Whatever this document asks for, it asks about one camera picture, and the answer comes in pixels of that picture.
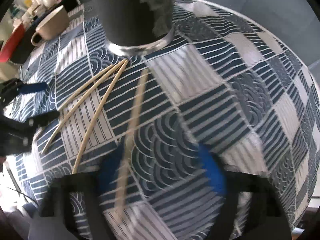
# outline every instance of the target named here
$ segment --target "tablecloth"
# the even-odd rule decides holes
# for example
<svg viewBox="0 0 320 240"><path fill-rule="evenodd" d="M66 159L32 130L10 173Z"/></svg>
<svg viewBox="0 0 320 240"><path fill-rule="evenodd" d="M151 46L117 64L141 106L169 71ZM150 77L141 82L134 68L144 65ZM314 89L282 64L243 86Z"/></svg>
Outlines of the tablecloth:
<svg viewBox="0 0 320 240"><path fill-rule="evenodd" d="M93 5L81 5L69 17L69 28L36 48L23 65L25 81L49 88L19 96L14 119L56 109L101 69L123 59L106 49ZM117 173L99 197L117 239L205 238L224 199L201 168L198 142L230 169L270 178L293 228L308 206L319 167L318 85L285 44L239 13L201 0L175 0L172 20L175 37L168 46L128 58L78 169L99 164L126 134L141 70L149 68L121 223L114 220ZM85 100L46 155L46 141L79 98L45 129L31 153L17 155L19 180L31 197L41 202L53 178L71 173L112 79ZM250 197L239 198L232 238L243 231ZM71 199L79 231L90 238L81 193Z"/></svg>

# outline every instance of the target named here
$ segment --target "blue and white tablecloth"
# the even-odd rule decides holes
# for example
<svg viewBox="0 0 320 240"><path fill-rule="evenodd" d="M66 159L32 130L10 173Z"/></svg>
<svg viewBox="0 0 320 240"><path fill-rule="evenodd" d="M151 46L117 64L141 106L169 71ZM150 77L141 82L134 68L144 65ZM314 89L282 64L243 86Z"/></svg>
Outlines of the blue and white tablecloth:
<svg viewBox="0 0 320 240"><path fill-rule="evenodd" d="M49 89L19 96L14 119L56 109L102 68L123 59L106 49L93 6L81 5L69 16L69 28L36 48L24 64L25 81L47 82ZM167 47L129 59L78 169L99 164L126 134L138 79L148 67L120 224L114 220L117 174L99 199L117 239L205 238L224 199L209 186L197 142L210 145L233 170L269 177L294 227L310 201L320 158L319 89L308 68L270 32L219 5L175 0L173 22L175 38ZM76 110L47 155L41 150L59 120L45 129L31 153L16 157L19 180L30 196L41 201L53 178L71 173L112 79ZM239 199L232 237L244 228L250 197L242 193ZM81 193L72 194L72 201L79 231L90 238Z"/></svg>

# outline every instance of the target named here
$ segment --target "wave pattern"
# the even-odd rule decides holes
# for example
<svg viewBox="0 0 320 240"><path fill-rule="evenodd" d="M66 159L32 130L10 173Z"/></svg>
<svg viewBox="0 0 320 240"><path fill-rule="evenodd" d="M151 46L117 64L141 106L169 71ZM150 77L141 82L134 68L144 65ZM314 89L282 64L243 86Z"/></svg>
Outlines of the wave pattern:
<svg viewBox="0 0 320 240"><path fill-rule="evenodd" d="M58 53L58 48L59 48L58 38L47 42L46 46L44 47L44 51L42 53L40 64L43 64L45 61L49 60L54 55L56 55Z"/></svg>
<svg viewBox="0 0 320 240"><path fill-rule="evenodd" d="M200 168L197 147L187 140L175 112L139 128L131 160L146 196L185 179Z"/></svg>
<svg viewBox="0 0 320 240"><path fill-rule="evenodd" d="M271 108L267 91L251 71L229 81L251 126L256 126Z"/></svg>

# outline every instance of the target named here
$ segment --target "mug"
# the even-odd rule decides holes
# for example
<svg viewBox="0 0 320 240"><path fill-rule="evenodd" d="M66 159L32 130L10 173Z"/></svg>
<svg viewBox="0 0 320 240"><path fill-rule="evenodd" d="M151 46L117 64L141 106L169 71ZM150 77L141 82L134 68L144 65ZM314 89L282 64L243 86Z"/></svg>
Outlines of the mug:
<svg viewBox="0 0 320 240"><path fill-rule="evenodd" d="M42 0L43 4L49 9L56 4L55 0Z"/></svg>
<svg viewBox="0 0 320 240"><path fill-rule="evenodd" d="M32 35L31 43L39 46L40 43L34 42L34 37L39 34L44 40L52 40L69 27L69 17L64 6L59 6L49 13L37 26L36 32Z"/></svg>

